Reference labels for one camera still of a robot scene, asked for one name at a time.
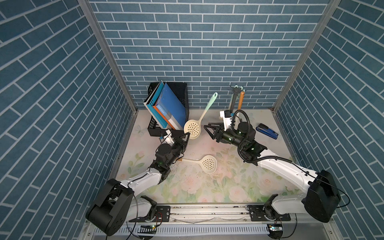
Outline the dark grey utensil rack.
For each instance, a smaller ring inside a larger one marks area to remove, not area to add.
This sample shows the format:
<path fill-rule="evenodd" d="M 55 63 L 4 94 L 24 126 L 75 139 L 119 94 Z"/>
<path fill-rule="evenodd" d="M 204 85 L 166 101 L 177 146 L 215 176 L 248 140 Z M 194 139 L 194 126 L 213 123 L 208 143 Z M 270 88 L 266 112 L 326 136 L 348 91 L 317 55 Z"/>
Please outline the dark grey utensil rack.
<path fill-rule="evenodd" d="M 229 90 L 232 91 L 232 97 L 231 97 L 230 106 L 229 106 L 228 110 L 233 112 L 234 107 L 235 107 L 235 103 L 236 103 L 237 99 L 239 99 L 241 91 L 245 91 L 245 90 L 243 89 L 242 86 L 238 86 L 238 85 L 235 85 L 234 87 L 230 86 Z"/>

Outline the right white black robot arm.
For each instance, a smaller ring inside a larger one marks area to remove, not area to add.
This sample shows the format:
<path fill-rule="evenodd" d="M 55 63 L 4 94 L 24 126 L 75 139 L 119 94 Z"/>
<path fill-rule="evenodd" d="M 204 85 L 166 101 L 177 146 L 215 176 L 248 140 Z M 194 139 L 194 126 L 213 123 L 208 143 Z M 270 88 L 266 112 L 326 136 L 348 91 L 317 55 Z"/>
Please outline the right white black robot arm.
<path fill-rule="evenodd" d="M 291 197 L 271 195 L 263 207 L 267 219 L 273 221 L 285 214 L 309 214 L 322 223 L 330 221 L 341 201 L 331 173 L 306 169 L 274 154 L 255 141 L 256 131 L 249 123 L 242 122 L 237 130 L 226 130 L 221 123 L 209 123 L 204 129 L 216 142 L 236 146 L 244 162 L 279 175 L 301 191 Z"/>

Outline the wooden handled cream skimmer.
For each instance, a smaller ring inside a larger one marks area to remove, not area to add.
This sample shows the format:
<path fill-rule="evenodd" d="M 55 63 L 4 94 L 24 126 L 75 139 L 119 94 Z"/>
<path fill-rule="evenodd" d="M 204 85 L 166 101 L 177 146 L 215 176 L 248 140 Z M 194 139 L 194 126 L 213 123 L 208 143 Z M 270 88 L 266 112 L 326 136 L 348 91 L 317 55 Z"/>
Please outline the wooden handled cream skimmer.
<path fill-rule="evenodd" d="M 215 173 L 218 167 L 218 161 L 212 155 L 206 155 L 200 160 L 189 160 L 189 159 L 182 158 L 182 159 L 179 159 L 179 161 L 198 164 L 202 168 L 203 172 L 205 172 L 206 174 Z"/>

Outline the wooden handled white spoon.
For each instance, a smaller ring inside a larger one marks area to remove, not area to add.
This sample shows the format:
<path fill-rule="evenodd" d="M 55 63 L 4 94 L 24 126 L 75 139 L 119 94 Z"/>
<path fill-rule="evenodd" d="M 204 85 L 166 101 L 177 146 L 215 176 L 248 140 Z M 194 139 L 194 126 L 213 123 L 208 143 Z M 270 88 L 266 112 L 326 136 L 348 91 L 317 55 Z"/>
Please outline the wooden handled white spoon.
<path fill-rule="evenodd" d="M 244 96 L 245 96 L 245 91 L 241 91 L 240 97 L 239 97 L 238 110 L 242 108 Z"/>

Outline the diagonal mint handled skimmer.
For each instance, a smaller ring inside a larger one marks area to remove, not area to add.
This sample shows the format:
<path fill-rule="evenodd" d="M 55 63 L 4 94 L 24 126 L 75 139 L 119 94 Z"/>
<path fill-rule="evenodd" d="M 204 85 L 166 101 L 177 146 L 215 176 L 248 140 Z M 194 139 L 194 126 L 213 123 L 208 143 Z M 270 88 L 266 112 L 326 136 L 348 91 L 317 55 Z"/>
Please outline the diagonal mint handled skimmer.
<path fill-rule="evenodd" d="M 199 120 L 188 120 L 185 123 L 185 125 L 184 125 L 184 133 L 185 134 L 189 133 L 190 134 L 190 139 L 192 139 L 192 140 L 197 139 L 199 137 L 199 135 L 201 134 L 201 132 L 202 132 L 202 128 L 201 128 L 202 119 L 204 118 L 204 116 L 207 113 L 207 111 L 210 109 L 212 104 L 217 99 L 217 96 L 218 96 L 217 92 L 215 92 L 212 95 L 212 97 L 210 98 L 210 100 L 209 100 L 209 102 L 208 102 L 204 112 L 202 113 L 201 117 L 199 118 Z"/>

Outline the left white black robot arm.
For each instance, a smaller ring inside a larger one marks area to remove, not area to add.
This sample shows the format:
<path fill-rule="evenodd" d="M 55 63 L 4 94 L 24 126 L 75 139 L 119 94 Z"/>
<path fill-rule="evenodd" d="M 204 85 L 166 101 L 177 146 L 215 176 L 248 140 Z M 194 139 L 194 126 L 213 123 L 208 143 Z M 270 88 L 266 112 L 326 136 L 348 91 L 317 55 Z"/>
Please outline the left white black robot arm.
<path fill-rule="evenodd" d="M 157 202 L 139 195 L 168 177 L 172 164 L 184 155 L 189 138 L 189 133 L 165 137 L 146 171 L 123 181 L 108 180 L 88 208 L 86 219 L 107 236 L 114 235 L 126 222 L 155 220 Z"/>

